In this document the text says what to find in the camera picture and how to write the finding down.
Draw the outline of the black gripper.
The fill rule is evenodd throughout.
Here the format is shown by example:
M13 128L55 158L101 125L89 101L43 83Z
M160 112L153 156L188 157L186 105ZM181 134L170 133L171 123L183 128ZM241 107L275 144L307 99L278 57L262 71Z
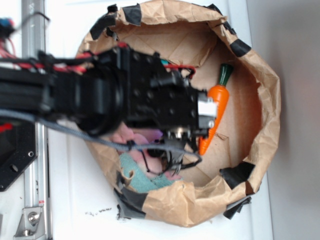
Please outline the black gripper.
M131 53L127 126L158 129L179 138L207 138L215 124L217 105L206 90L192 86L195 73L196 68L189 64L163 63L157 54Z

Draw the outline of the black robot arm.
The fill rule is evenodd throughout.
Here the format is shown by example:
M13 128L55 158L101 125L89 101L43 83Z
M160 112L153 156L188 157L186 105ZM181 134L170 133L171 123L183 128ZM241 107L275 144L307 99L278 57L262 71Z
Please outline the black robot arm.
M191 85L195 68L164 64L155 53L118 45L81 58L7 58L16 69L0 69L0 106L37 118L67 119L91 136L121 123L188 137L207 136L218 107Z

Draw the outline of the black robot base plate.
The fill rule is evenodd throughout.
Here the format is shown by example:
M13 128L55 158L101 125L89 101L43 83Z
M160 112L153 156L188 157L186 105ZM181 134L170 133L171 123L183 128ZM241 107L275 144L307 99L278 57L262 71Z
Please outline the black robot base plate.
M7 191L36 158L33 123L0 120L0 191Z

